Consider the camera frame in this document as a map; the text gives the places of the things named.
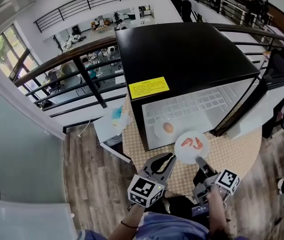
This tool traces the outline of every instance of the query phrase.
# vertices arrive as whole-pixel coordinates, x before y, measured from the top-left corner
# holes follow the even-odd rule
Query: black microwave top
[[[153,95],[174,97],[259,74],[243,52],[209,23],[148,25],[117,31],[116,37],[128,87],[164,77],[169,90]]]

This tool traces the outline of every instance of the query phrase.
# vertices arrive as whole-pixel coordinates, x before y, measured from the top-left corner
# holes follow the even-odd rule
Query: microwave oven
[[[258,80],[250,60],[209,23],[142,26],[116,37],[145,151],[187,131],[224,134]]]

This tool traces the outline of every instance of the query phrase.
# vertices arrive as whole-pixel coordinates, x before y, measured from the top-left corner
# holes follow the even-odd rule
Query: wooden handrail
[[[103,48],[107,48],[109,46],[114,46],[117,45],[117,40],[116,37],[114,36],[109,36],[105,37],[100,40],[96,40],[90,43],[87,43],[85,45],[82,45],[80,47],[74,48],[70,51],[67,51],[65,53],[62,53],[61,55],[54,57],[47,62],[43,63],[42,65],[38,66],[37,68],[33,69],[23,77],[17,79],[14,84],[16,87],[19,87],[23,85],[24,83],[32,80],[33,78],[59,66],[62,65],[66,62],[69,62],[73,60],[74,58],[78,58],[82,55],[86,55],[89,53],[92,53],[96,50],[100,50]]]
[[[265,30],[256,29],[250,26],[239,26],[239,25],[230,25],[230,24],[220,24],[212,23],[212,25],[221,32],[235,32],[235,33],[246,33],[246,34],[255,34],[265,37],[271,37],[284,41],[284,36],[276,33],[268,32]]]
[[[27,57],[29,54],[30,54],[29,49],[26,49],[26,50],[23,52],[23,54],[21,55],[21,57],[20,57],[19,60],[17,61],[16,65],[15,65],[14,68],[12,69],[11,74],[10,74],[9,77],[8,77],[11,81],[14,81],[14,80],[17,78],[18,74],[19,74],[19,73],[21,72],[21,70],[22,70],[22,66],[23,66],[23,64],[24,64],[24,61],[25,61],[26,57]]]

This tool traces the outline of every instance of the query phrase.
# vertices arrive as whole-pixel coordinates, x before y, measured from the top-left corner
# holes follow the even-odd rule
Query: railing
[[[27,94],[25,94],[26,96],[29,95],[34,95],[36,94],[38,91],[41,90],[46,90],[48,92],[50,92],[50,94],[44,98],[41,98],[39,100],[36,100],[34,102],[34,104],[38,105],[40,108],[42,108],[43,111],[48,111],[75,101],[79,101],[88,97],[96,97],[97,101],[95,102],[91,102],[88,104],[84,104],[81,106],[77,106],[77,107],[73,107],[71,109],[66,109],[64,111],[59,111],[57,113],[51,114],[50,116],[53,117],[57,117],[66,113],[70,113],[76,110],[80,110],[80,109],[84,109],[90,106],[94,106],[94,105],[98,105],[101,104],[101,106],[103,108],[107,107],[107,102],[112,101],[112,100],[116,100],[116,99],[120,99],[125,97],[126,95],[122,94],[122,95],[118,95],[115,97],[110,97],[110,98],[106,98],[103,99],[103,97],[101,96],[101,94],[103,93],[107,93],[110,91],[114,91],[123,87],[126,87],[125,83],[120,83],[120,84],[115,84],[112,86],[108,86],[108,87],[103,87],[101,89],[98,89],[96,84],[97,83],[101,83],[101,82],[106,82],[106,81],[110,81],[111,79],[114,79],[115,77],[119,77],[123,75],[123,72],[118,72],[118,73],[111,73],[109,75],[106,76],[102,76],[96,79],[91,79],[91,77],[89,76],[89,72],[91,70],[96,70],[98,68],[103,68],[107,65],[113,65],[116,63],[119,63],[121,61],[120,57],[106,57],[105,61],[101,61],[100,63],[97,64],[93,64],[90,67],[85,68],[84,64],[82,63],[81,60],[81,56],[85,56],[88,54],[93,54],[93,53],[101,53],[103,49],[107,49],[108,47],[112,47],[112,46],[116,46],[117,45],[117,41],[115,37],[106,37],[104,39],[98,40],[98,41],[94,41],[91,43],[88,43],[86,45],[83,45],[81,47],[75,48],[71,51],[65,52],[62,55],[59,55],[47,62],[45,62],[44,64],[40,65],[39,67],[35,68],[34,70],[30,71],[29,73],[27,73],[26,75],[24,75],[23,77],[17,79],[14,84],[19,87],[22,86],[23,84],[25,84],[26,82],[28,82],[31,79],[34,79],[35,77],[43,74],[43,73],[49,73],[49,72],[54,72],[54,70],[59,67],[60,65],[66,65],[70,62],[73,62],[76,66],[76,70],[66,73],[65,75],[61,75],[58,78],[51,80],[47,83],[43,83],[40,87],[28,92]],[[114,67],[114,70],[117,70],[118,68],[121,67],[120,64],[115,65],[116,67]],[[77,84],[72,84],[72,86],[66,87],[64,86],[64,88],[58,88],[57,91],[51,91],[52,87],[56,87],[56,86],[61,86],[62,83],[66,80],[69,79],[75,79],[78,80]],[[61,102],[58,102],[56,104],[51,103],[48,107],[42,107],[42,105],[44,103],[46,103],[47,101],[52,101],[52,99],[56,99],[57,97],[61,97],[62,95],[65,95],[67,93],[70,93],[71,91],[77,91],[77,90],[83,90],[83,88],[87,88],[88,90],[87,92],[85,92],[83,95],[79,95],[76,97],[72,97],[72,98],[66,98],[66,96],[64,96],[64,98],[62,98]]]
[[[249,26],[238,26],[230,24],[212,24],[220,32],[231,32],[231,33],[244,33],[250,34],[252,36],[258,36],[260,38],[270,39],[268,43],[260,42],[233,42],[237,46],[258,46],[263,47],[265,51],[271,51],[273,48],[281,49],[284,47],[284,36],[278,35],[276,33],[268,32],[265,30],[255,29]],[[262,56],[262,52],[244,52],[246,56],[252,58],[251,56]],[[251,60],[253,64],[258,64],[261,60]]]
[[[271,33],[264,30],[259,30],[247,26],[237,26],[237,25],[229,25],[229,24],[212,24],[216,29],[218,29],[220,32],[233,32],[233,33],[246,33],[256,36],[261,36],[264,38],[269,38],[271,40],[270,43],[257,43],[257,42],[234,42],[237,46],[261,46],[264,47],[266,51],[271,51],[273,48],[282,48],[284,46],[284,36],[277,35],[275,33]],[[103,108],[107,107],[107,102],[120,99],[126,96],[126,94],[121,94],[114,97],[103,98],[101,94],[105,94],[110,91],[114,91],[117,89],[121,89],[123,87],[126,87],[126,83],[114,83],[109,84],[109,86],[103,85],[102,88],[98,89],[96,87],[97,83],[101,82],[108,82],[113,81],[116,77],[122,76],[123,72],[115,72],[116,70],[121,68],[120,62],[121,58],[119,54],[116,54],[113,57],[107,57],[104,59],[99,60],[99,63],[92,64],[90,67],[85,68],[81,56],[86,56],[89,54],[89,57],[94,54],[101,54],[103,53],[103,49],[106,49],[111,46],[117,46],[117,41],[115,37],[107,37],[101,40],[97,40],[94,42],[91,42],[89,44],[80,46],[78,48],[75,48],[71,51],[68,51],[66,53],[63,53],[62,55],[59,55],[44,64],[40,65],[36,69],[30,71],[25,76],[17,79],[14,84],[19,87],[28,82],[29,80],[34,79],[35,77],[42,75],[46,73],[47,75],[50,74],[50,72],[54,72],[57,67],[60,65],[68,65],[69,63],[75,64],[75,69],[71,72],[67,72],[64,75],[60,75],[58,78],[51,80],[49,82],[44,82],[40,87],[29,91],[26,93],[26,96],[29,95],[35,95],[38,91],[46,91],[49,92],[49,95],[41,98],[39,100],[36,100],[34,103],[38,105],[39,107],[42,107],[43,111],[49,111],[51,109],[55,109],[60,107],[59,111],[52,111],[50,116],[57,117],[63,114],[67,114],[73,111],[81,110],[84,108],[88,108],[94,105],[100,104]],[[246,52],[246,56],[249,57],[251,60],[252,56],[262,56],[262,52]],[[252,63],[257,64],[260,62],[260,60],[251,60]],[[109,75],[101,75],[99,78],[91,79],[89,76],[90,70],[96,70],[96,69],[102,69],[103,67],[110,67],[112,66],[112,72]],[[56,85],[61,85],[61,83],[66,83],[67,80],[75,79],[78,80],[78,82],[71,84],[71,86],[67,86],[65,84],[64,88],[61,88],[56,91],[52,91],[52,87]],[[88,89],[87,92],[83,93],[82,95],[75,94],[73,97],[70,97],[70,92],[74,92],[76,90],[80,90],[82,88]],[[74,102],[88,98],[88,97],[96,97],[96,101],[90,102],[90,103],[82,103],[81,105],[75,105]],[[59,102],[53,103],[55,99],[60,98]],[[43,104],[47,101],[51,101],[51,103],[44,107]],[[72,108],[70,106],[66,106],[67,108],[64,109],[64,106],[66,104],[73,103]]]
[[[262,17],[258,13],[253,13],[246,8],[246,4],[239,0],[220,0],[220,2],[213,2],[212,0],[195,0],[198,3],[203,3],[208,7],[216,10],[217,13],[221,13],[223,16],[230,19],[237,25],[247,25],[253,28],[264,30],[267,28],[268,31],[275,33],[267,25],[272,25],[280,29],[277,25],[272,22],[269,18],[267,22],[262,22]]]
[[[199,22],[198,13],[192,10],[192,15],[194,16],[195,21]]]
[[[115,1],[122,0],[73,0],[48,12],[41,18],[37,19],[34,23],[37,25],[40,32],[42,32],[54,24],[64,21],[75,14]]]

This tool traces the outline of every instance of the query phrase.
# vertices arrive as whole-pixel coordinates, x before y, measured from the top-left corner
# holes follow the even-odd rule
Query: microwave side panel
[[[254,78],[250,78],[218,87],[226,103],[218,109],[207,111],[207,116],[213,129],[216,128],[226,116],[231,115],[234,106],[240,101],[254,80]]]

